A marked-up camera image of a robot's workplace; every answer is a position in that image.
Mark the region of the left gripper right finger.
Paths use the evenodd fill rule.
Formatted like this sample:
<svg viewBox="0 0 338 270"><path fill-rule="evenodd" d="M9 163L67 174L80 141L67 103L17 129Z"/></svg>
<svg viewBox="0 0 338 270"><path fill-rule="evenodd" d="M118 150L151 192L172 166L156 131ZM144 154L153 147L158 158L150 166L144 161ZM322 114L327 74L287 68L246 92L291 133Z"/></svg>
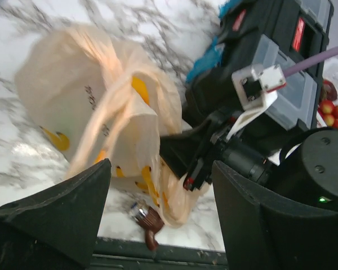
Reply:
<svg viewBox="0 0 338 270"><path fill-rule="evenodd" d="M212 180L229 269L338 269L338 212L287 199L221 161Z"/></svg>

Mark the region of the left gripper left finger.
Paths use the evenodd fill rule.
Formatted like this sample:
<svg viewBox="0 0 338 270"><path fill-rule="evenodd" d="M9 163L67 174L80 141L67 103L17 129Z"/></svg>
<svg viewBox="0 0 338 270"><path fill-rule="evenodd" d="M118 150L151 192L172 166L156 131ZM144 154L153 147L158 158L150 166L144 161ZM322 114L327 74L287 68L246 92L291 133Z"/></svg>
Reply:
<svg viewBox="0 0 338 270"><path fill-rule="evenodd" d="M111 178L104 159L69 180L0 207L0 269L86 269Z"/></svg>

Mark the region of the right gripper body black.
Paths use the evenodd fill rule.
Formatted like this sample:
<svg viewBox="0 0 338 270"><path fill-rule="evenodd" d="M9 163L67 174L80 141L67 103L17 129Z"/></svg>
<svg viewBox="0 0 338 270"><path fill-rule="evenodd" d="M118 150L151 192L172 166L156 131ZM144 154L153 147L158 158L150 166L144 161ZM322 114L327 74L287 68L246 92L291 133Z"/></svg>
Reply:
<svg viewBox="0 0 338 270"><path fill-rule="evenodd" d="M212 183L212 164L222 161L240 175L265 185L270 174L270 161L242 139L242 130L227 138L240 111L216 110L199 126L170 136L162 136L160 156L178 178L183 188L201 189Z"/></svg>

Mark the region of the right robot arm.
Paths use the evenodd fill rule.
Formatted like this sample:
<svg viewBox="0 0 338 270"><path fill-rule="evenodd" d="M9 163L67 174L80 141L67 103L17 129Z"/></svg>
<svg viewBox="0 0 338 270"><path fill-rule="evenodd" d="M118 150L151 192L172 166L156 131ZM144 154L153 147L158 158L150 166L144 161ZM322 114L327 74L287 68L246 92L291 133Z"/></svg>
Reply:
<svg viewBox="0 0 338 270"><path fill-rule="evenodd" d="M293 201L338 212L338 131L316 128L291 138L272 163L244 136L243 114L217 110L199 126L161 137L160 156L187 191L212 183L221 161L241 176Z"/></svg>

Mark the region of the translucent orange plastic bag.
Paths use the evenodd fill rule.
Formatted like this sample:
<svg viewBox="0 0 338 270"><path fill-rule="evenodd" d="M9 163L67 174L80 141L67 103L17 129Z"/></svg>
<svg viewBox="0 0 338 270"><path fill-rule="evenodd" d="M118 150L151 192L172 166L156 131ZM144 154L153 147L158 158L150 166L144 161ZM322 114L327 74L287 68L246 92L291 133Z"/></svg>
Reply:
<svg viewBox="0 0 338 270"><path fill-rule="evenodd" d="M132 88L146 84L147 105ZM117 188L148 194L164 223L185 224L200 191L159 155L160 138L183 131L179 91L139 42L90 25L54 30L32 47L15 75L28 115L67 159L71 178L102 159Z"/></svg>

